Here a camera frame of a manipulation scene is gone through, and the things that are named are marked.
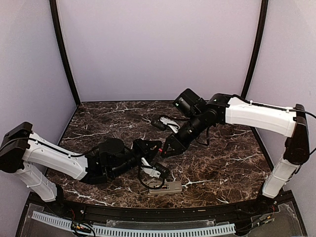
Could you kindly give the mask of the white remote control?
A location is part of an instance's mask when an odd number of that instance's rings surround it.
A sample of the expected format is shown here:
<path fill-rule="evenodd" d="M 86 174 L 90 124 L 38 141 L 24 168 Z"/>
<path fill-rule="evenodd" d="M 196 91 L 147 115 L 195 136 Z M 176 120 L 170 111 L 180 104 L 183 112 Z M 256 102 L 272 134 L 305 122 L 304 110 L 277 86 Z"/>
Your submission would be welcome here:
<path fill-rule="evenodd" d="M 167 194 L 178 194 L 182 192 L 182 184 L 179 181 L 176 182 L 165 182 L 165 184 L 157 190 L 149 190 L 150 195 L 167 195 Z"/>

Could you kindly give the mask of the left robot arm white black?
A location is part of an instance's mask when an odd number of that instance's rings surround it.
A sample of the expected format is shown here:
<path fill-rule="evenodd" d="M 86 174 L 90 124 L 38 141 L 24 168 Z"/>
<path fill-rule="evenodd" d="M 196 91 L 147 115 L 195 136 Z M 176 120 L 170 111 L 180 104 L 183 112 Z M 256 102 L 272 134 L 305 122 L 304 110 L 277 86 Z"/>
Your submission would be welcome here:
<path fill-rule="evenodd" d="M 150 177 L 166 179 L 169 170 L 151 161 L 162 146 L 161 141 L 136 139 L 132 148 L 118 138 L 110 138 L 91 150 L 78 154 L 56 146 L 32 131 L 23 122 L 5 134 L 0 146 L 0 169 L 19 176 L 59 215 L 66 215 L 70 205 L 63 200 L 63 190 L 49 181 L 35 167 L 40 164 L 90 185 L 103 184 L 137 167 Z"/>

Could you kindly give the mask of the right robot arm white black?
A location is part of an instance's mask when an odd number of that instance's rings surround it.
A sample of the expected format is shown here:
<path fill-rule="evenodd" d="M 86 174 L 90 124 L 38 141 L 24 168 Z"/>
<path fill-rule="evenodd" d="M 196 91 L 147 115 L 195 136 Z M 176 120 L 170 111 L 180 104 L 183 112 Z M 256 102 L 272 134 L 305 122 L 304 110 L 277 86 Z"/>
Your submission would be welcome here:
<path fill-rule="evenodd" d="M 286 137 L 284 154 L 265 180 L 252 210 L 263 214 L 271 206 L 284 184 L 310 158 L 309 131 L 304 106 L 278 107 L 247 101 L 237 95 L 217 93 L 205 101 L 191 89 L 184 90 L 173 102 L 189 120 L 166 138 L 163 158 L 184 153 L 192 141 L 217 124 L 246 125 L 272 131 Z"/>

